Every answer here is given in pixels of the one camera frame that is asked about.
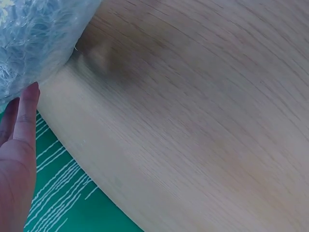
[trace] plastic wrap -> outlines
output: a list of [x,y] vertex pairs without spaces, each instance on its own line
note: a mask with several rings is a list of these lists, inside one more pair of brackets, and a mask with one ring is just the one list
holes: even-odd
[[0,105],[55,74],[101,0],[0,0]]

